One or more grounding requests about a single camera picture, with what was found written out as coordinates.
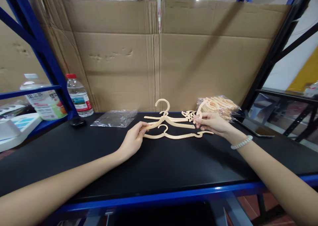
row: black small object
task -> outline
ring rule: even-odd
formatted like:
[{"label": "black small object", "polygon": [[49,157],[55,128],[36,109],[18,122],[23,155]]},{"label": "black small object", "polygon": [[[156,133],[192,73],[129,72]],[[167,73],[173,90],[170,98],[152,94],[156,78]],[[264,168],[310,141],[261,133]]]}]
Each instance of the black small object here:
[{"label": "black small object", "polygon": [[71,119],[70,125],[74,128],[80,128],[86,125],[86,121],[83,118],[76,117]]}]

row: yellow object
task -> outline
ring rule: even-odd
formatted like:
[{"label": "yellow object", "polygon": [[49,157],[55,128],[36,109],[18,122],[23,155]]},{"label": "yellow object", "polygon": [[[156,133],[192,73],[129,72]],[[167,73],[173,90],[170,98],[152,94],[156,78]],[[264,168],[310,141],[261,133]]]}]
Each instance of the yellow object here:
[{"label": "yellow object", "polygon": [[287,90],[303,92],[306,86],[318,80],[318,46],[299,71]]}]

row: hair tie bracelet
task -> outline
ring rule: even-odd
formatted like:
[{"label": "hair tie bracelet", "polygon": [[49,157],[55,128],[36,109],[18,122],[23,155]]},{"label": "hair tie bracelet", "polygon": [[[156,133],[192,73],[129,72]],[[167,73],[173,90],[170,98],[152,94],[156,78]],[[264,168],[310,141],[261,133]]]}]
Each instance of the hair tie bracelet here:
[{"label": "hair tie bracelet", "polygon": [[246,145],[247,143],[249,143],[252,139],[253,139],[253,137],[252,137],[251,135],[248,135],[248,136],[247,136],[247,139],[246,139],[245,141],[242,141],[240,144],[237,144],[237,145],[235,145],[235,146],[231,146],[231,148],[232,148],[233,150],[236,150],[236,149],[238,149],[238,148],[240,148],[240,147]]}]

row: plastic bottle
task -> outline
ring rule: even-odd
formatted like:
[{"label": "plastic bottle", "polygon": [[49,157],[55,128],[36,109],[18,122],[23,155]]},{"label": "plastic bottle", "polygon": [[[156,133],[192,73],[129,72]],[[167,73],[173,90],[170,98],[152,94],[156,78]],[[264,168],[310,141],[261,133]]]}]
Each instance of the plastic bottle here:
[{"label": "plastic bottle", "polygon": [[316,83],[310,85],[309,88],[305,89],[304,95],[306,97],[313,97],[318,94],[318,80]]},{"label": "plastic bottle", "polygon": [[[20,90],[51,86],[39,80],[37,74],[24,74],[24,76],[28,80],[21,85]],[[55,90],[27,94],[25,97],[43,120],[60,119],[67,115]]]},{"label": "plastic bottle", "polygon": [[67,90],[77,110],[77,113],[81,117],[88,117],[92,115],[94,111],[84,86],[76,79],[75,74],[66,74],[66,77],[68,78]]}]

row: cardboard box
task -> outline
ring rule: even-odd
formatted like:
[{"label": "cardboard box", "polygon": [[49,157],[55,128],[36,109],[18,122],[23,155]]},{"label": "cardboard box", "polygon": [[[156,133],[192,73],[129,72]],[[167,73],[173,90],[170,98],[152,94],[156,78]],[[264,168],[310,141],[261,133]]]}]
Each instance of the cardboard box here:
[{"label": "cardboard box", "polygon": [[95,112],[192,110],[198,97],[241,104],[290,6],[214,0],[30,0],[63,72]]}]

